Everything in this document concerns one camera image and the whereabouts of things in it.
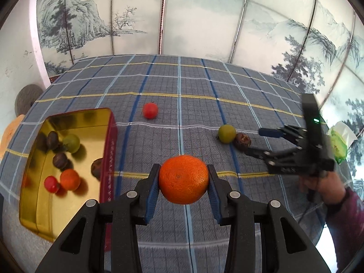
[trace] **green lime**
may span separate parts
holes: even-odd
[[[234,140],[236,136],[235,128],[229,124],[225,124],[219,128],[217,137],[223,144],[228,144]]]
[[[63,146],[66,151],[76,153],[80,148],[80,139],[77,135],[69,134],[62,140]]]

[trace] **mandarin orange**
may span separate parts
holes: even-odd
[[[159,171],[159,188],[172,203],[194,203],[206,192],[208,185],[207,166],[190,155],[169,158]]]
[[[63,189],[67,191],[75,191],[81,184],[81,178],[73,169],[66,169],[61,173],[59,182]]]

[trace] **person's hand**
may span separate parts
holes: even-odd
[[[325,178],[299,177],[299,187],[301,192],[307,191],[307,188],[319,192],[323,202],[329,205],[340,203],[346,193],[339,175],[331,171]]]

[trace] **metal rod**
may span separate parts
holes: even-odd
[[[72,52],[71,52],[70,38],[68,36],[66,0],[64,0],[64,22],[66,24],[66,36],[67,36],[68,50],[70,51],[72,65],[74,65],[75,63],[73,62],[73,56],[72,56]]]
[[[164,27],[164,10],[166,7],[166,0],[162,0],[161,6],[161,24],[159,27],[159,43],[158,43],[158,54],[162,54],[162,46],[163,46],[163,27]]]
[[[327,93],[327,96],[324,98],[322,104],[320,105],[320,107],[319,107],[320,110],[323,107],[323,105],[326,103],[326,101],[329,99],[329,96],[331,95],[331,93],[332,93],[332,91],[333,91],[333,89],[334,89],[337,81],[339,80],[340,75],[341,75],[341,73],[342,73],[342,71],[343,71],[343,69],[345,67],[345,62],[346,62],[346,60],[347,60],[347,58],[349,56],[349,52],[350,52],[350,49],[351,49],[351,41],[353,39],[353,34],[354,34],[354,29],[355,29],[355,11],[354,11],[354,9],[353,9],[353,13],[354,13],[354,15],[353,15],[353,26],[351,28],[351,35],[350,35],[349,42],[348,42],[348,48],[346,50],[345,57],[343,59],[343,64],[341,65],[341,68],[339,70],[339,73],[337,74],[334,83],[331,85],[331,88],[330,88],[329,92]]]
[[[112,29],[112,0],[110,0],[110,38],[111,38],[111,51],[112,55],[115,55],[114,50],[114,35],[113,35],[113,29]]]
[[[244,16],[244,12],[245,12],[245,5],[246,5],[247,0],[244,0],[244,4],[243,4],[243,8],[241,9],[241,14],[240,14],[240,20],[239,20],[239,24],[238,27],[236,29],[236,33],[235,33],[235,38],[234,38],[234,43],[233,43],[233,47],[230,53],[230,57],[229,57],[229,63],[231,63],[233,56],[234,56],[234,52],[235,52],[235,46],[236,43],[238,41],[238,37],[239,37],[239,33],[240,33],[240,27],[241,27],[241,23],[243,22],[243,16]]]
[[[363,132],[364,132],[364,127],[361,129],[361,131],[359,132],[359,134],[356,137],[360,137],[361,134],[363,134]]]
[[[296,69],[296,66],[297,66],[297,64],[298,64],[298,61],[300,60],[301,54],[302,54],[303,50],[305,49],[305,45],[306,45],[306,42],[307,42],[307,39],[308,39],[308,35],[310,34],[310,30],[311,30],[311,26],[312,26],[313,18],[314,18],[314,16],[315,16],[316,6],[317,6],[317,0],[315,0],[315,1],[314,1],[313,9],[312,9],[312,15],[311,15],[310,23],[309,23],[309,25],[308,25],[308,29],[307,29],[307,33],[306,33],[306,37],[305,37],[305,39],[303,40],[302,48],[301,48],[301,50],[300,50],[300,53],[298,54],[297,61],[296,61],[296,63],[294,64],[293,69],[292,69],[292,71],[291,71],[290,75],[288,76],[288,78],[287,78],[287,80],[286,80],[287,82],[291,79],[292,74],[293,74],[293,72],[294,72],[294,70]]]
[[[364,85],[364,81],[348,66],[346,66],[346,68],[353,73],[353,75]]]

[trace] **red cherry tomato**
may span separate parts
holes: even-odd
[[[50,175],[44,180],[44,187],[49,193],[57,193],[61,185],[55,177]]]
[[[146,119],[153,119],[158,115],[158,106],[155,103],[147,103],[143,107],[143,116]]]

